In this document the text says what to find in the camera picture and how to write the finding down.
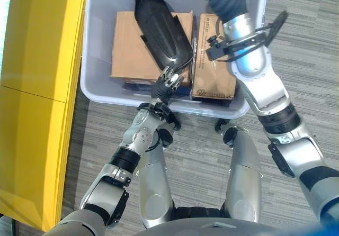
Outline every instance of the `white plastic bin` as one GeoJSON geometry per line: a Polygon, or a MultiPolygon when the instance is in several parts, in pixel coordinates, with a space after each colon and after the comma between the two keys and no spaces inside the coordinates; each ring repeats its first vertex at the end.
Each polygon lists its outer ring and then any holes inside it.
{"type": "MultiPolygon", "coordinates": [[[[193,11],[196,17],[200,13],[211,13],[206,0],[165,1],[176,12],[193,11]]],[[[86,0],[80,84],[81,90],[90,100],[129,106],[149,101],[149,92],[124,89],[123,80],[110,77],[115,16],[117,11],[133,11],[134,5],[134,0],[86,0]]],[[[248,0],[249,13],[257,28],[262,25],[265,6],[266,0],[248,0]]],[[[249,109],[243,96],[237,92],[228,107],[192,101],[188,96],[171,99],[169,107],[174,112],[223,119],[241,117],[249,109]]]]}

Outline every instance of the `yellow panel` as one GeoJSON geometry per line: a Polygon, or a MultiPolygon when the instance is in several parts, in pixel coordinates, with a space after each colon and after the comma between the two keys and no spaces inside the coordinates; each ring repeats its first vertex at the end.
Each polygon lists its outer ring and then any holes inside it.
{"type": "Polygon", "coordinates": [[[1,85],[67,102],[83,0],[11,0],[1,85]]]}
{"type": "Polygon", "coordinates": [[[0,213],[55,224],[65,103],[0,86],[0,213]]]}

